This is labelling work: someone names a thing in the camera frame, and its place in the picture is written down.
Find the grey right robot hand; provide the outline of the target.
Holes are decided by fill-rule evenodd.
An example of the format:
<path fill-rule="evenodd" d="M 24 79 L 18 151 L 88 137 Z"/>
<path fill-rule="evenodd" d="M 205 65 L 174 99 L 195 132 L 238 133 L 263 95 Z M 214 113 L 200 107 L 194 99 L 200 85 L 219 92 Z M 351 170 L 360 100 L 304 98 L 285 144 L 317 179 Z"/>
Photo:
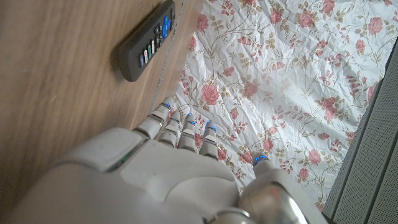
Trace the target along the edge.
<path fill-rule="evenodd" d="M 136 128 L 109 129 L 59 160 L 8 223 L 324 223 L 303 188 L 258 152 L 239 191 L 218 161 L 216 126 L 200 149 L 195 122 L 166 98 Z"/>

